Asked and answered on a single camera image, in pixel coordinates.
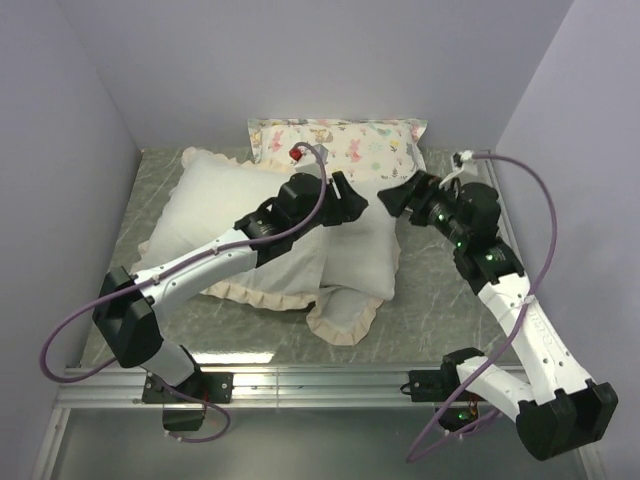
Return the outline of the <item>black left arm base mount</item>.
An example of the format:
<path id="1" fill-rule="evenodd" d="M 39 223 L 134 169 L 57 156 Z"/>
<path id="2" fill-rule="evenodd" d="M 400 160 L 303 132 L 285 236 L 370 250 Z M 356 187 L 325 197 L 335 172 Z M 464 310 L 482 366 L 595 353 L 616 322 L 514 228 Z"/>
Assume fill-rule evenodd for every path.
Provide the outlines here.
<path id="1" fill-rule="evenodd" d="M 223 437 L 231 427 L 231 416 L 224 408 L 232 400 L 234 374 L 231 372 L 196 372 L 176 387 L 149 373 L 141 403 L 162 407 L 165 434 L 187 444 L 203 444 Z M 218 414 L 222 426 L 214 434 L 194 437 L 204 426 L 208 414 Z"/>

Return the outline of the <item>plain white pillow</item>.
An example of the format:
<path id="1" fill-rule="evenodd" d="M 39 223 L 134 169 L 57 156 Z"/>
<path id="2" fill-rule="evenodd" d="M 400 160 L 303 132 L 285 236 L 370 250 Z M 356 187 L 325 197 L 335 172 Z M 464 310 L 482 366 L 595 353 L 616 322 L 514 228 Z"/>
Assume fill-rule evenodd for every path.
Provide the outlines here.
<path id="1" fill-rule="evenodd" d="M 354 184 L 368 206 L 358 220 L 329 229 L 323 287 L 346 287 L 382 300 L 394 297 L 400 256 L 396 218 L 378 198 L 390 186 L 382 180 Z"/>

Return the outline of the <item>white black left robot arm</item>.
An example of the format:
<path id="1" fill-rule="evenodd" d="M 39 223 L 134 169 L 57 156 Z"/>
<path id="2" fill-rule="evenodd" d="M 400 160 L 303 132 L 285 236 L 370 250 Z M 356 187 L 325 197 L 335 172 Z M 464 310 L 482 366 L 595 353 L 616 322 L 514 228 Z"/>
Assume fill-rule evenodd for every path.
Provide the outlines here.
<path id="1" fill-rule="evenodd" d="M 192 401 L 202 386 L 200 368 L 184 347 L 165 339 L 161 321 L 208 287 L 288 253 L 310 230 L 356 221 L 367 206 L 342 173 L 327 180 L 297 173 L 204 246 L 136 274 L 111 270 L 94 324 L 121 367 L 141 367 L 163 380 L 177 401 Z"/>

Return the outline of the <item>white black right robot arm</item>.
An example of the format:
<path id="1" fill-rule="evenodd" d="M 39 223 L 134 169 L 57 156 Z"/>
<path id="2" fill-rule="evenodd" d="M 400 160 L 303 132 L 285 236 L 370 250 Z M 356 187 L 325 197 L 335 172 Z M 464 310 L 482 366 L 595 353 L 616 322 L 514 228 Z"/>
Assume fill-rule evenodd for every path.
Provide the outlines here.
<path id="1" fill-rule="evenodd" d="M 444 356 L 440 385 L 446 405 L 468 393 L 509 417 L 526 450 L 547 460 L 599 441 L 618 405 L 610 383 L 596 383 L 560 339 L 522 263 L 498 233 L 497 191 L 471 182 L 443 188 L 424 171 L 382 190 L 388 213 L 410 210 L 414 226 L 431 226 L 449 240 L 456 269 L 492 313 L 524 368 L 520 380 L 490 356 L 466 348 Z"/>

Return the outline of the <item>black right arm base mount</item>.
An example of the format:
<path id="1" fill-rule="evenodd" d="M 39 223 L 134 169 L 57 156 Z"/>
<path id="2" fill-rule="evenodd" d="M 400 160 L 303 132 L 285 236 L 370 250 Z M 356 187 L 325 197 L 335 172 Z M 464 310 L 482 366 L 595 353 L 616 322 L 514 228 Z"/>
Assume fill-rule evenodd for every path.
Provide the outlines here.
<path id="1" fill-rule="evenodd" d="M 408 395 L 414 403 L 442 404 L 456 385 L 449 381 L 447 374 L 440 370 L 410 370 L 408 382 L 400 387 L 403 395 Z M 498 413 L 482 414 L 479 409 L 481 398 L 467 391 L 456 399 L 460 406 L 449 407 L 438 420 L 445 433 L 456 433 L 460 438 L 475 435 L 492 425 Z"/>

